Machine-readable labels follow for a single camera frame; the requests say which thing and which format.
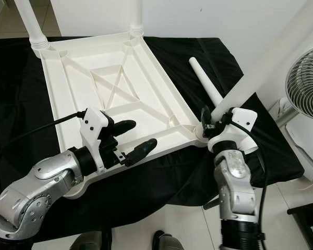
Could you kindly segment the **grey robot foot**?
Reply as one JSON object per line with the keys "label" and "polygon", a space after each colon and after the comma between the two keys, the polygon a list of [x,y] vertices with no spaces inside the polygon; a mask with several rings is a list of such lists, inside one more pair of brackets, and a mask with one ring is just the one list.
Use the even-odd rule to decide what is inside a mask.
{"label": "grey robot foot", "polygon": [[184,250],[184,247],[178,238],[159,230],[152,237],[151,250]]}
{"label": "grey robot foot", "polygon": [[111,250],[111,231],[90,231],[80,234],[71,244],[70,250]]}

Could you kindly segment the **dark metal table frame bar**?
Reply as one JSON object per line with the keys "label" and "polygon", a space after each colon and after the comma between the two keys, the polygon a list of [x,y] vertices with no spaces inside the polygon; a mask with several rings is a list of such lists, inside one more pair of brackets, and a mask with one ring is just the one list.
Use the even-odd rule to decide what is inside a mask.
{"label": "dark metal table frame bar", "polygon": [[208,203],[204,204],[203,209],[204,210],[208,210],[211,209],[213,207],[218,206],[220,203],[219,198],[214,198],[213,200],[209,201]]}

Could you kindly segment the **black metal furniture frame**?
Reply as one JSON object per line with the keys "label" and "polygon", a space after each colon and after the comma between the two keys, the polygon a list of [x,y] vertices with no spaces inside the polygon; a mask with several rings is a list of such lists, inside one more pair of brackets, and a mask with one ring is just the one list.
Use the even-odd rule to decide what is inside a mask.
{"label": "black metal furniture frame", "polygon": [[313,250],[313,208],[288,209],[287,214],[293,216],[309,249]]}

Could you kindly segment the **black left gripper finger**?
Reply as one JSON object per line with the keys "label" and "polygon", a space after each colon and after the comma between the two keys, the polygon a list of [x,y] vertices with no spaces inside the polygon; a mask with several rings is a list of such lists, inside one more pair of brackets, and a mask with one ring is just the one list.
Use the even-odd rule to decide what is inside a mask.
{"label": "black left gripper finger", "polygon": [[149,139],[140,145],[137,145],[132,152],[129,152],[123,160],[123,165],[130,167],[136,165],[140,160],[143,160],[149,155],[152,150],[157,146],[158,141],[156,139]]}
{"label": "black left gripper finger", "polygon": [[135,128],[135,126],[137,126],[137,123],[133,120],[123,120],[113,123],[113,125],[110,126],[111,136],[123,135],[124,133]]}

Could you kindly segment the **white plastic table leg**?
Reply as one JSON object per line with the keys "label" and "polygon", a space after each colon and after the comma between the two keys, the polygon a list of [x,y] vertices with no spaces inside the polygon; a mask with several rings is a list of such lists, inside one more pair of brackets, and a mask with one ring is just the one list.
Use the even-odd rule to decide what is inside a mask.
{"label": "white plastic table leg", "polygon": [[210,100],[213,102],[214,107],[216,107],[223,100],[221,93],[219,93],[219,91],[213,85],[213,82],[209,78],[208,74],[204,71],[195,57],[189,58],[188,62],[200,83],[202,84],[207,95],[210,97]]}
{"label": "white plastic table leg", "polygon": [[26,27],[31,48],[35,56],[41,59],[41,53],[49,50],[50,42],[47,40],[46,35],[44,35],[38,23],[32,5],[29,0],[14,0],[14,4],[20,14],[21,21]]}
{"label": "white plastic table leg", "polygon": [[129,34],[131,38],[143,36],[145,32],[143,24],[143,0],[129,0],[129,10]]}
{"label": "white plastic table leg", "polygon": [[271,76],[272,71],[292,53],[313,31],[313,0],[307,0],[280,35],[271,42],[258,62],[249,68],[244,76],[214,108],[211,118],[220,121],[228,110],[241,107]]}

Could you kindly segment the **black tablecloth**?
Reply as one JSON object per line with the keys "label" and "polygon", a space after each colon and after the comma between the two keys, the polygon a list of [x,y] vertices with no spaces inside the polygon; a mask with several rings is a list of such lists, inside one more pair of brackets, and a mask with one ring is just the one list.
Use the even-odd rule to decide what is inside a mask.
{"label": "black tablecloth", "polygon": [[[145,41],[196,115],[212,103],[188,63],[191,57],[197,58],[223,94],[243,76],[237,60],[218,38],[146,36]],[[257,95],[243,107],[258,114],[252,134],[264,161],[260,165],[255,155],[246,158],[252,184],[301,177],[304,167]],[[53,119],[41,60],[35,57],[29,40],[0,40],[0,193],[24,177],[33,164],[61,151],[52,127],[14,142],[17,136]],[[217,196],[213,168],[213,155],[206,148],[186,147],[114,174],[90,185],[81,198],[57,200],[34,240],[126,226],[168,204],[204,205]]]}

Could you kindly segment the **grey right robot foot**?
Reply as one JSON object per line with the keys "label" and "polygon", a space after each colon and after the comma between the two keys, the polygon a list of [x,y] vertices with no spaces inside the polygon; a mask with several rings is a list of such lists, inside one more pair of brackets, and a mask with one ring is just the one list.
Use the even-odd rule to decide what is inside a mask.
{"label": "grey right robot foot", "polygon": [[151,250],[184,250],[184,247],[178,238],[159,230],[152,237]]}

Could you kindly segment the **grey left robot foot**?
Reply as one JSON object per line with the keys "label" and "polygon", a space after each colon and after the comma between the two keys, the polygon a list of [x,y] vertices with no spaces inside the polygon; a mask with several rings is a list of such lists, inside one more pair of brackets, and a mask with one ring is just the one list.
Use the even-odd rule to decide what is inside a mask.
{"label": "grey left robot foot", "polygon": [[111,231],[90,231],[80,234],[71,244],[70,250],[111,250]]}

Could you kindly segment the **white floor fan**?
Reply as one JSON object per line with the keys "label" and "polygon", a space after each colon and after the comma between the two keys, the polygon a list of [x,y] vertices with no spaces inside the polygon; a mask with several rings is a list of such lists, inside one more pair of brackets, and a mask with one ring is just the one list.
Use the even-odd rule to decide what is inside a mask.
{"label": "white floor fan", "polygon": [[288,70],[285,91],[275,120],[285,129],[297,152],[305,156],[304,176],[313,182],[313,48]]}

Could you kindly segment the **white plastic table top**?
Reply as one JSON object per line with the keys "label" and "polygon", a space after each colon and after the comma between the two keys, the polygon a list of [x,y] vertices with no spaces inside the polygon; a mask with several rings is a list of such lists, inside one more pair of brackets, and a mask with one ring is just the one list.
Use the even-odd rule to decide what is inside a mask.
{"label": "white plastic table top", "polygon": [[31,47],[41,61],[54,118],[90,108],[114,121],[133,120],[117,137],[121,159],[140,144],[157,145],[137,166],[162,166],[180,177],[201,167],[200,123],[144,38],[129,33],[50,41]]}

